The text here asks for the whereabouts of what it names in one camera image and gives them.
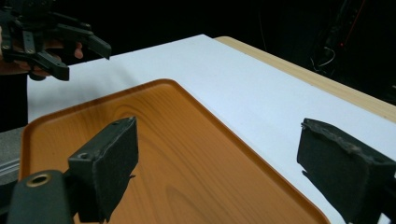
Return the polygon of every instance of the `tray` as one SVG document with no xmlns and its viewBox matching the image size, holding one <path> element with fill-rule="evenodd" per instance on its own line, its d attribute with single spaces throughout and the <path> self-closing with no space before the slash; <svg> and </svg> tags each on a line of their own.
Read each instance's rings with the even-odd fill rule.
<svg viewBox="0 0 396 224">
<path fill-rule="evenodd" d="M 76 150 L 108 123 L 131 116 L 136 117 L 139 163 L 109 223 L 329 223 L 171 79 L 32 121 L 22 133 L 20 178 L 66 171 Z"/>
</svg>

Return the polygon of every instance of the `table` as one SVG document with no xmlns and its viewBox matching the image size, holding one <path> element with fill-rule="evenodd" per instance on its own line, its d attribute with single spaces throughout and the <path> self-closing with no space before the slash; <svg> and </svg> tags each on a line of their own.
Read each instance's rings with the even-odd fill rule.
<svg viewBox="0 0 396 224">
<path fill-rule="evenodd" d="M 116 55 L 110 61 L 77 64 L 71 66 L 71 72 L 70 82 L 48 78 L 28 83 L 29 120 L 154 79 L 172 78 L 331 223 L 343 220 L 301 174 L 296 162 L 304 118 L 331 123 L 396 159 L 393 105 L 230 37 L 193 36 Z"/>
</svg>

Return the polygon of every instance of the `wooden board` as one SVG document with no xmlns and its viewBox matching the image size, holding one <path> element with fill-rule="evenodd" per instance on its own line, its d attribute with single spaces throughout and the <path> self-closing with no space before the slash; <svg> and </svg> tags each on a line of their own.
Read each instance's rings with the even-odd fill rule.
<svg viewBox="0 0 396 224">
<path fill-rule="evenodd" d="M 20 178 L 66 171 L 76 150 L 108 123 L 131 116 L 137 120 L 139 163 L 109 223 L 329 223 L 170 79 L 32 121 L 22 133 Z"/>
</svg>

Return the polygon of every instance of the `gray floor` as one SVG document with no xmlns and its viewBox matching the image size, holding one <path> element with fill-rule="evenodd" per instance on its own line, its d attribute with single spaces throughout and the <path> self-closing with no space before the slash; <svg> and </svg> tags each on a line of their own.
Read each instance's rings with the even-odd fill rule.
<svg viewBox="0 0 396 224">
<path fill-rule="evenodd" d="M 23 127 L 0 133 L 0 185 L 18 179 Z"/>
</svg>

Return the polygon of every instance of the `wooden tray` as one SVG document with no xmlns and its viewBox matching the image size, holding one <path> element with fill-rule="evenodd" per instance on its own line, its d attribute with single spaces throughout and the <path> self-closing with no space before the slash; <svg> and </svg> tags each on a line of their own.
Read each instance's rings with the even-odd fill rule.
<svg viewBox="0 0 396 224">
<path fill-rule="evenodd" d="M 20 178 L 57 169 L 108 123 L 136 116 L 136 175 L 109 223 L 329 223 L 175 81 L 49 114 L 22 134 Z"/>
</svg>

